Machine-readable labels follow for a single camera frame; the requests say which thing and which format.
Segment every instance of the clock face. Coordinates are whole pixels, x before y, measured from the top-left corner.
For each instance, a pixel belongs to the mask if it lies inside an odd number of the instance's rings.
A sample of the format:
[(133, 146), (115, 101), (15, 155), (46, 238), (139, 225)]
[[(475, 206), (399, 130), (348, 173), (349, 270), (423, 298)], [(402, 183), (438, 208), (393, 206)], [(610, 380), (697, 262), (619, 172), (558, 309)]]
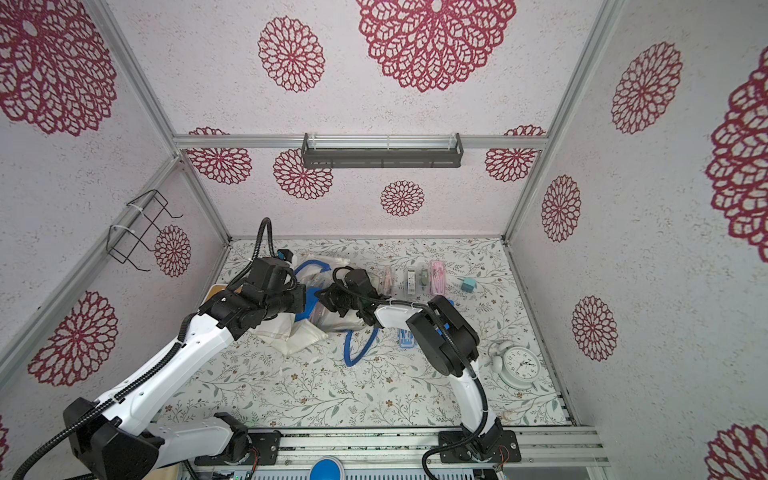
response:
[(526, 349), (510, 348), (504, 354), (504, 366), (514, 376), (533, 380), (538, 376), (538, 359)]

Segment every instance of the floral tablecloth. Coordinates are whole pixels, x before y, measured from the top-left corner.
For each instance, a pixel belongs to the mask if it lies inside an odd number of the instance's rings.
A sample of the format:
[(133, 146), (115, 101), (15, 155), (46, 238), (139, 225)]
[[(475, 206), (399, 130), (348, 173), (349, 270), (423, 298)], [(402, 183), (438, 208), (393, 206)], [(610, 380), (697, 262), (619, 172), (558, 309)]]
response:
[[(253, 243), (233, 242), (219, 282), (227, 282), (243, 268)], [(278, 240), (275, 246), (294, 253), (348, 257), (353, 265), (379, 274), (391, 266), (400, 280), (407, 266), (442, 260), (446, 296), (480, 335), (483, 386), (502, 422), (569, 424), (546, 370), (526, 391), (506, 386), (490, 370), (488, 348), (505, 339), (530, 348), (541, 359), (499, 239)], [(477, 282), (473, 293), (459, 288), (467, 276)], [(369, 334), (370, 329), (354, 334), (353, 355)], [(460, 423), (448, 380), (418, 348), (401, 349), (394, 329), (380, 330), (367, 355), (351, 368), (344, 365), (343, 344), (344, 334), (331, 333), (328, 340), (286, 358), (247, 333), (176, 392), (158, 421), (186, 422), (225, 411), (252, 427)]]

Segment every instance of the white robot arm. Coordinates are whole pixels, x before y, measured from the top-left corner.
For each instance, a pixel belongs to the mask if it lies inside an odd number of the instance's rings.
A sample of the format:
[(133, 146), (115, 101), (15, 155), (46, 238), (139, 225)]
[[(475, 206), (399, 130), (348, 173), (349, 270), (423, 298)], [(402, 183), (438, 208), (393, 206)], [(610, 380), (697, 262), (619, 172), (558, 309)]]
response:
[[(432, 299), (428, 306), (386, 301), (370, 286), (362, 269), (349, 272), (345, 281), (346, 285), (337, 281), (318, 292), (319, 301), (342, 315), (347, 310), (358, 310), (357, 315), (369, 325), (412, 331), (429, 362), (449, 377), (462, 426), (467, 435), (475, 436), (467, 447), (477, 459), (488, 458), (497, 448), (502, 427), (478, 387), (475, 331), (442, 296)], [(198, 422), (169, 426), (153, 424), (151, 419), (205, 362), (249, 328), (281, 312), (302, 312), (304, 295), (304, 285), (296, 283), (287, 262), (257, 259), (242, 292), (224, 290), (211, 297), (192, 317), (186, 333), (180, 334), (183, 341), (168, 343), (95, 402), (80, 398), (70, 404), (64, 417), (73, 433), (63, 438), (69, 437), (75, 456), (101, 480), (140, 480), (154, 468), (201, 455), (219, 455), (238, 462), (247, 455), (248, 428), (229, 414), (217, 413)], [(176, 353), (157, 369), (173, 349)], [(121, 393), (153, 369), (157, 371), (139, 382), (137, 388)], [(92, 415), (97, 406), (107, 404), (100, 415)], [(93, 418), (83, 423), (88, 416)], [(14, 480), (24, 478), (22, 470)]]

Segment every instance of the blue rope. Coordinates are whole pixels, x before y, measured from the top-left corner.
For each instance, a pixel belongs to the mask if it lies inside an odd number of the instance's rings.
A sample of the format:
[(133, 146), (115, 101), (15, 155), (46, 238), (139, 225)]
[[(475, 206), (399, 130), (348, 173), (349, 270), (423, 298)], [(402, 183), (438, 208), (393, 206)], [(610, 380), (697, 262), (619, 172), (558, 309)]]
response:
[(296, 275), (298, 272), (300, 272), (305, 266), (307, 265), (317, 265), (320, 267), (320, 272), (327, 272), (328, 270), (331, 270), (331, 266), (328, 263), (321, 262), (320, 260), (307, 260), (306, 262), (299, 265), (296, 270), (293, 271), (293, 274)]
[(368, 349), (371, 348), (371, 345), (373, 345), (373, 340), (376, 339), (376, 334), (379, 333), (379, 329), (373, 327), (373, 331), (371, 332), (371, 338), (368, 339), (368, 343), (366, 343), (366, 346), (360, 350), (360, 353), (358, 356), (355, 357), (354, 360), (352, 360), (349, 357), (349, 344), (352, 342), (352, 334), (354, 332), (352, 330), (346, 331), (346, 339), (344, 340), (344, 363), (347, 366), (353, 366), (356, 363), (358, 363), (368, 352)]

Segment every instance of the small box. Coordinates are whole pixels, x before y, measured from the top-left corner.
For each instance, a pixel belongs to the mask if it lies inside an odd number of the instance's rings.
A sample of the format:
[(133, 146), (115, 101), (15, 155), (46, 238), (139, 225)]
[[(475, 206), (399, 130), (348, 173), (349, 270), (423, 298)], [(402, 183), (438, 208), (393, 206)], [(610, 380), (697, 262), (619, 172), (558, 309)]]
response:
[(472, 278), (465, 278), (464, 283), (462, 283), (462, 290), (468, 293), (472, 293), (475, 291), (475, 287), (478, 285), (477, 282), (475, 282)]
[(401, 349), (412, 349), (416, 346), (416, 338), (408, 330), (399, 329), (398, 340)]

